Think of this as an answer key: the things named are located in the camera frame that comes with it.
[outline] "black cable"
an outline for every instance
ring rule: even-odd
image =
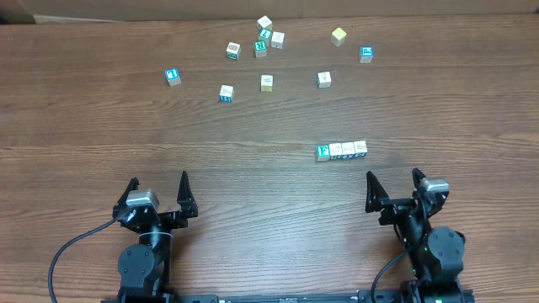
[[[90,235],[93,235],[94,233],[98,232],[98,231],[102,231],[103,229],[113,225],[114,223],[116,222],[116,218],[112,219],[111,221],[109,221],[108,223],[105,223],[103,224],[102,226],[94,229],[94,230],[91,230],[89,232],[86,232],[78,237],[75,237],[73,238],[71,241],[69,241],[68,243],[64,244],[64,246],[62,246],[60,248],[60,250],[58,250],[58,252],[56,253],[56,255],[54,256],[54,258],[52,259],[52,263],[51,263],[51,267],[49,268],[49,280],[48,280],[48,284],[49,284],[49,295],[51,296],[51,300],[52,300],[52,303],[58,303],[56,301],[56,296],[54,295],[54,289],[52,287],[52,272],[54,271],[54,266],[56,265],[56,261],[58,261],[58,258],[60,257],[61,253],[63,253],[66,248],[70,247],[74,242],[77,242],[78,240],[80,239],[83,239],[85,237],[88,237]]]
[[[416,245],[410,245],[403,252],[401,252],[398,256],[393,258],[393,260],[389,261],[389,263],[386,264],[386,266],[384,266],[382,268],[382,270],[380,270],[380,272],[376,275],[376,277],[374,278],[374,281],[372,281],[372,286],[371,286],[371,301],[372,301],[372,303],[376,303],[376,297],[374,296],[374,291],[376,290],[376,284],[378,283],[378,280],[382,277],[382,275],[389,268],[391,268],[391,266],[393,266],[393,264],[395,264],[400,258],[402,258],[402,257],[406,256],[407,254],[409,254],[414,248],[418,247],[423,242],[423,239],[424,239],[424,236],[425,236],[424,230],[425,230],[425,227],[427,226],[427,220],[429,219],[429,215],[427,214],[427,209],[425,209],[423,204],[421,204],[421,206],[418,206],[418,207],[421,207],[421,212],[422,212],[421,219],[423,221],[422,222],[421,238],[419,239],[419,242]],[[401,239],[400,234],[397,231],[397,223],[393,224],[393,230],[395,231],[395,234],[397,234],[398,240],[400,242],[403,242],[402,239]]]
[[[391,268],[391,266],[393,266],[393,264],[395,264],[400,258],[406,256],[407,254],[409,254],[412,249],[414,248],[415,246],[409,246],[408,248],[406,248],[405,251],[401,252],[398,256],[396,256],[395,258],[393,258],[393,260],[389,261],[389,263],[386,264],[386,266],[384,266],[382,268],[382,270],[380,270],[380,272],[376,275],[376,278],[374,278],[374,281],[372,281],[372,286],[371,286],[371,301],[372,303],[376,303],[376,296],[374,295],[374,291],[376,289],[376,284],[378,283],[378,280],[382,277],[382,275],[389,269]]]

